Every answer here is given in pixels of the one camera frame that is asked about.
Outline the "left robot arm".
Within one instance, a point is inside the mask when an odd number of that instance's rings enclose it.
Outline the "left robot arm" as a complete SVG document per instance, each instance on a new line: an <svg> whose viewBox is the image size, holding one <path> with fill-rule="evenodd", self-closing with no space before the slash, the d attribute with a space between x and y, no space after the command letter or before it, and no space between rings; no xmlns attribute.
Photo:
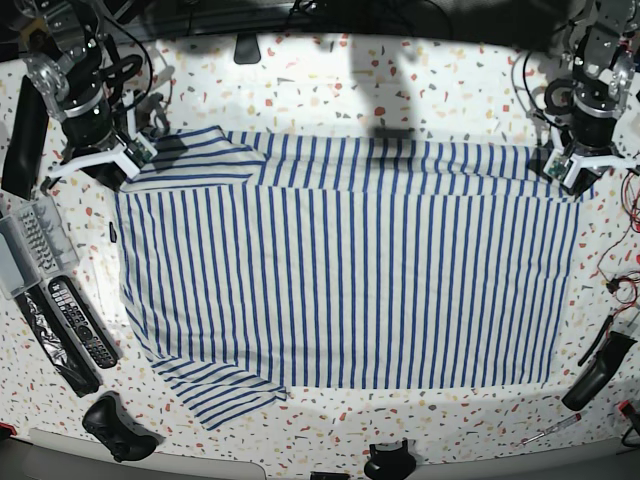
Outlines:
<svg viewBox="0 0 640 480"><path fill-rule="evenodd" d="M564 28L570 75L545 90L544 118L552 124L552 152L543 175L579 197L611 168L639 173L639 162L619 153L613 136L626 110L636 63L637 1L587 1Z"/></svg>

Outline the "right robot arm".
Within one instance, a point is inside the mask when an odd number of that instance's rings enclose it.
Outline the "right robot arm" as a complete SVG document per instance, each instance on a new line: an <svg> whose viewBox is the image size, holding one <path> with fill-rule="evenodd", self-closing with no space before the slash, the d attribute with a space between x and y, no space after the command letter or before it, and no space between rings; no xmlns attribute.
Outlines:
<svg viewBox="0 0 640 480"><path fill-rule="evenodd" d="M44 190L81 170L117 192L157 154L136 125L138 107L151 90L127 90L149 52L120 55L109 27L122 31L143 1L4 1L1 24L23 41L26 74L5 161L24 186L3 185L27 196L37 175L49 120L66 137L65 158L51 170Z"/></svg>

